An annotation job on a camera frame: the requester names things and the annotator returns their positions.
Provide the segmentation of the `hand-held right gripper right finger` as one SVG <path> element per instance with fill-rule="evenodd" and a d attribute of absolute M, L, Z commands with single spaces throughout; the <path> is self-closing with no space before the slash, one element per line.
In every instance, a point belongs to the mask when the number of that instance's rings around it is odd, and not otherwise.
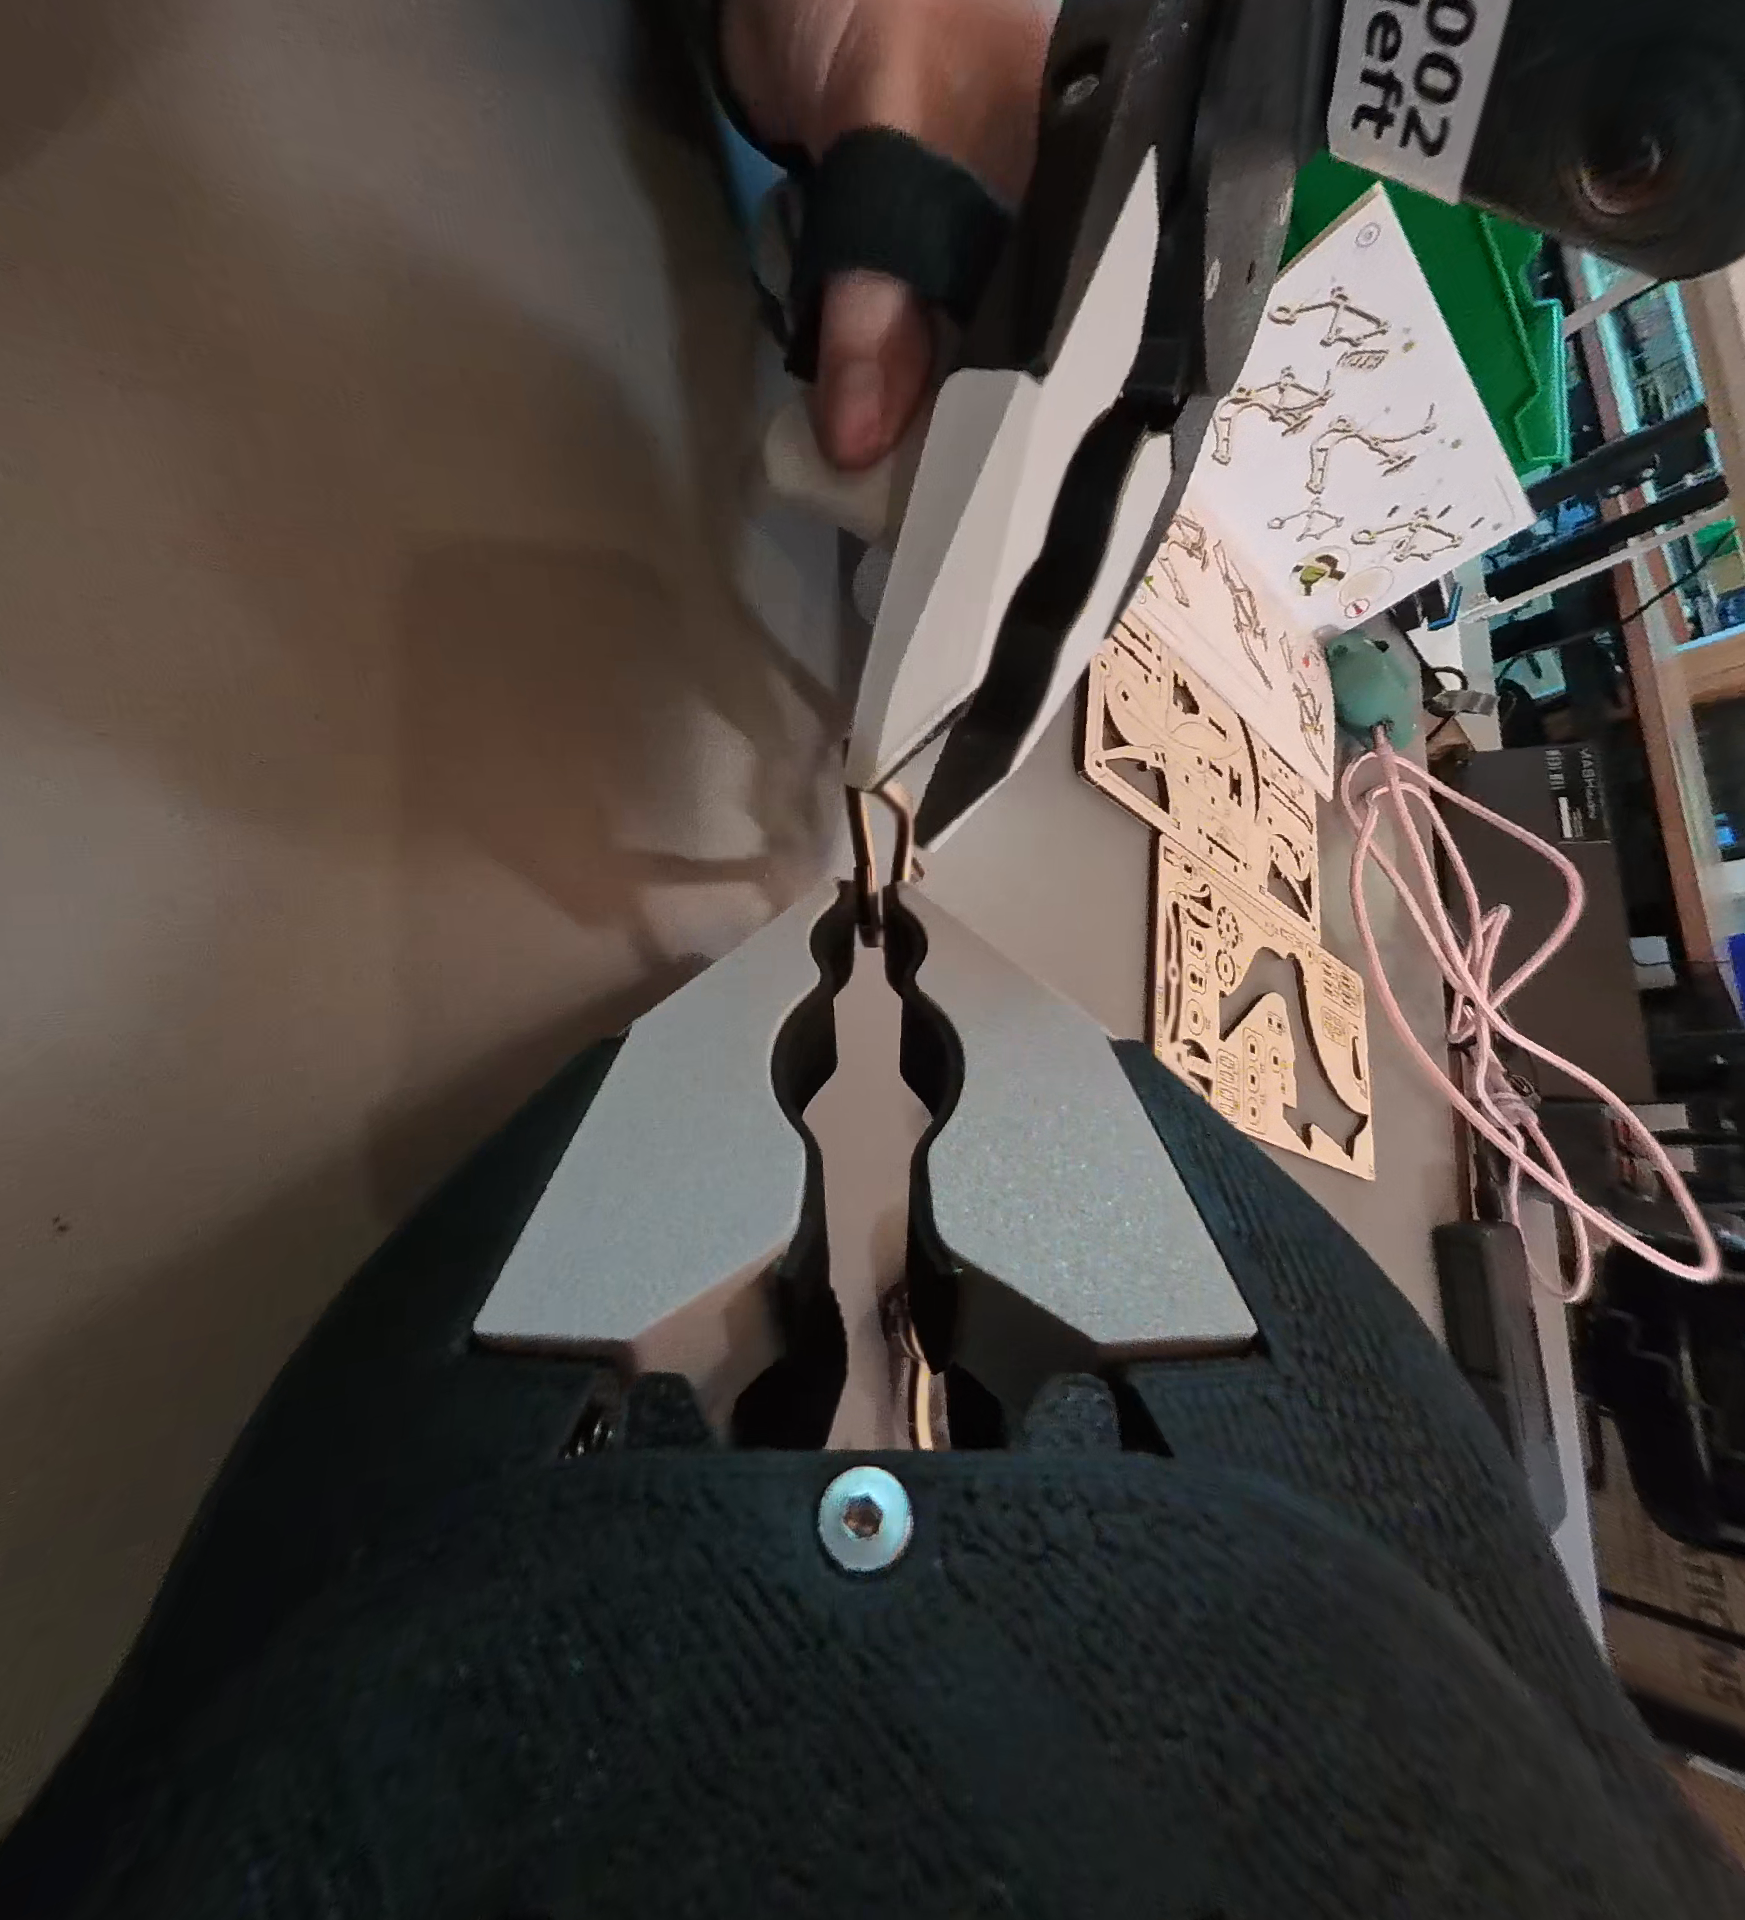
<path fill-rule="evenodd" d="M 1021 1422 L 1050 1378 L 1245 1352 L 1253 1314 L 1100 1020 L 915 887 L 884 892 L 884 973 L 929 1116 L 926 1354 Z"/>

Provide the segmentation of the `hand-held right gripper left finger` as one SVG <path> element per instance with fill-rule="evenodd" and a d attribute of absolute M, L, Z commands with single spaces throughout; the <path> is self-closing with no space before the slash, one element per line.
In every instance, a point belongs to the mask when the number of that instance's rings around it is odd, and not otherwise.
<path fill-rule="evenodd" d="M 708 1422 L 849 1416 L 873 1167 L 857 951 L 823 880 L 620 1032 L 473 1314 L 485 1348 L 678 1377 Z"/>

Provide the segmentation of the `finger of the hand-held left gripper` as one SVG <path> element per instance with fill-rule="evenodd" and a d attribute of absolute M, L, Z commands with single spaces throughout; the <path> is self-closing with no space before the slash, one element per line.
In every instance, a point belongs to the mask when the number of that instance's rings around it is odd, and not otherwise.
<path fill-rule="evenodd" d="M 1044 373 L 960 368 L 933 422 L 860 677 L 844 782 L 902 767 L 977 693 L 1012 593 L 1041 557 L 1066 469 L 1140 349 L 1158 240 L 1156 153 L 1143 151 Z"/>
<path fill-rule="evenodd" d="M 1079 675 L 1072 640 L 1095 648 L 1111 618 L 1103 598 L 1130 584 L 1136 541 L 1152 529 L 1171 478 L 1171 433 L 1147 406 L 1118 399 L 1072 452 L 1039 551 L 1008 591 L 978 685 L 952 721 L 916 811 L 922 846 L 938 846 L 1016 766 L 1048 723 L 1047 700 Z"/>

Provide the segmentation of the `small curved wooden part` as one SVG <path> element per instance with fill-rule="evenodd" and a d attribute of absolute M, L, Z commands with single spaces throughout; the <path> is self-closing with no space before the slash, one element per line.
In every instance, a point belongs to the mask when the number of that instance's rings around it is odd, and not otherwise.
<path fill-rule="evenodd" d="M 926 1107 L 900 1067 L 905 1004 L 887 959 L 890 887 L 915 876 L 910 802 L 897 786 L 845 795 L 852 970 L 835 997 L 835 1099 L 828 1205 L 845 1378 L 840 1448 L 945 1446 L 945 1404 L 919 1337 L 908 1285 L 910 1162 Z"/>

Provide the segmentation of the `wooden parts sheet oval cutouts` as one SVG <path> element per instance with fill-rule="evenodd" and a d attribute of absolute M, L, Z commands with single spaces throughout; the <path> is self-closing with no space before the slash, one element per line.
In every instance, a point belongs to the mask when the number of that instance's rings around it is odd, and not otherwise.
<path fill-rule="evenodd" d="M 1362 976 L 1302 923 L 1152 837 L 1147 1042 L 1261 1144 L 1375 1175 Z"/>

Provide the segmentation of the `large wooden parts sheet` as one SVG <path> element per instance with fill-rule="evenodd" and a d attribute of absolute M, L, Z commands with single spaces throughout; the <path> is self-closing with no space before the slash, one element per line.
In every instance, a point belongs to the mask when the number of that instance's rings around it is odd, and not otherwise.
<path fill-rule="evenodd" d="M 1243 892 L 1318 930 L 1316 794 L 1143 626 L 1119 621 L 1079 706 L 1085 782 Z"/>

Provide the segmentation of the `person's left hand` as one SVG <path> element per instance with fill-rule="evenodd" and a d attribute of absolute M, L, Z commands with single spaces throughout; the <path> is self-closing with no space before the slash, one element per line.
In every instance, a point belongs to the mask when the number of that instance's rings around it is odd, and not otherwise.
<path fill-rule="evenodd" d="M 723 76 L 766 143 L 821 159 L 884 128 L 1015 206 L 1033 168 L 1053 14 L 1018 2 L 736 2 L 718 7 Z M 935 383 L 933 317 L 882 266 L 821 278 L 808 410 L 844 472 L 880 462 Z"/>

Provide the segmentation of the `white instruction booklet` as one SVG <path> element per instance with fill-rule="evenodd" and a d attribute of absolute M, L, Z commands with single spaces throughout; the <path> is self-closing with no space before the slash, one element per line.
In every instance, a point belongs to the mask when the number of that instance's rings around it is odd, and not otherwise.
<path fill-rule="evenodd" d="M 1531 523 L 1387 187 L 1281 269 L 1130 618 L 1316 794 L 1326 643 Z"/>

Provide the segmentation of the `teal plastic gadget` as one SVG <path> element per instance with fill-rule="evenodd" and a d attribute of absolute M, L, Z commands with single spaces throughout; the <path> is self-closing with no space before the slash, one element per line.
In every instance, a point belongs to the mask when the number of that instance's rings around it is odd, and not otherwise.
<path fill-rule="evenodd" d="M 1370 743 L 1378 734 L 1396 748 L 1416 734 L 1420 670 L 1412 651 L 1362 628 L 1330 637 L 1323 647 L 1338 732 Z"/>

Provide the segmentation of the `green plastic bin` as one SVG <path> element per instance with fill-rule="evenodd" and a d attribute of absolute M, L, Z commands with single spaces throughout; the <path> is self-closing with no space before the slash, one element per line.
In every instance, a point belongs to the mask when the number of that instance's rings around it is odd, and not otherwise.
<path fill-rule="evenodd" d="M 1517 482 L 1550 474 L 1567 452 L 1562 307 L 1531 290 L 1538 248 L 1503 217 L 1316 155 L 1235 424 L 1296 441 L 1290 469 L 1326 504 L 1392 476 L 1434 510 L 1487 495 L 1487 435 Z"/>

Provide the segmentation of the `black power brick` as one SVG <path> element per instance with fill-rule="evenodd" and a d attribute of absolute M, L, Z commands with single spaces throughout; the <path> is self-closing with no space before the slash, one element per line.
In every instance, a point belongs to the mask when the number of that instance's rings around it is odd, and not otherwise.
<path fill-rule="evenodd" d="M 1503 1220 L 1448 1220 L 1430 1245 L 1447 1350 L 1553 1533 L 1567 1503 L 1526 1243 Z"/>

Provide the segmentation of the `black box with white label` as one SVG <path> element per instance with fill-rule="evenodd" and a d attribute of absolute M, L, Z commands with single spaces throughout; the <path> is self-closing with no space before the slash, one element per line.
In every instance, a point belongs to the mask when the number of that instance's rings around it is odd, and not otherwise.
<path fill-rule="evenodd" d="M 1483 908 L 1505 906 L 1493 978 L 1526 978 L 1505 1003 L 1531 1040 L 1588 1071 L 1636 1106 L 1652 1094 L 1652 1061 L 1636 986 L 1617 817 L 1603 764 L 1585 743 L 1473 755 L 1460 774 L 1465 798 L 1546 842 L 1581 883 L 1579 916 L 1551 959 L 1531 954 L 1555 930 L 1566 892 L 1555 865 L 1464 808 L 1445 819 Z"/>

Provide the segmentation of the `wood-edged desk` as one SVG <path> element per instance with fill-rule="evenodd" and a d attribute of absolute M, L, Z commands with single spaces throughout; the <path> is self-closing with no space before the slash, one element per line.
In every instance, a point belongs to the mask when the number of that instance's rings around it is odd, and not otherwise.
<path fill-rule="evenodd" d="M 1734 908 L 1702 771 L 1690 688 L 1679 652 L 1661 548 L 1612 571 L 1632 707 L 1641 737 L 1676 925 L 1693 965 L 1722 966 Z"/>

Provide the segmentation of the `printed cardboard box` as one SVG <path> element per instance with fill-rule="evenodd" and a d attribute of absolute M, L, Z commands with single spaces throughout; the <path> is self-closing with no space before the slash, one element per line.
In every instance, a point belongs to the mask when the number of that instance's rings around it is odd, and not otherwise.
<path fill-rule="evenodd" d="M 1588 1448 L 1588 1512 L 1603 1641 L 1632 1693 L 1745 1737 L 1745 1559 L 1661 1530 L 1615 1426 Z"/>

